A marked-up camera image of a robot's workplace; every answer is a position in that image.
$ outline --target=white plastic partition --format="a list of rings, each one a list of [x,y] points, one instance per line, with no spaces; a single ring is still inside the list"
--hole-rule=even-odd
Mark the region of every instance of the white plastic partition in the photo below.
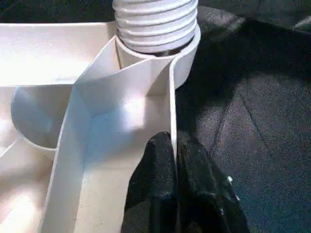
[[[115,30],[114,23],[104,25],[101,27],[108,27],[107,32]],[[120,231],[128,181],[147,141],[157,132],[170,132],[176,152],[174,91],[187,79],[199,40],[197,26],[191,43],[180,53],[155,57],[133,52],[117,37],[111,35],[108,39],[106,35],[105,46],[98,49],[94,61],[73,85],[68,105],[67,100],[52,104],[60,106],[52,113],[46,109],[49,98],[42,98],[35,108],[28,105],[38,93],[37,87],[16,91],[12,118],[30,141],[27,145],[44,153],[57,142],[38,232]],[[63,84],[52,81],[50,85],[57,85],[44,93],[57,95],[55,90],[63,88],[55,99],[68,98],[70,91],[60,83]],[[38,117],[36,114],[42,112],[48,116],[42,126],[49,129],[44,136],[53,143],[40,141],[40,137],[31,134],[33,130],[28,130],[37,125],[17,117],[27,111],[29,116]],[[51,125],[56,125],[56,130],[50,130]]]

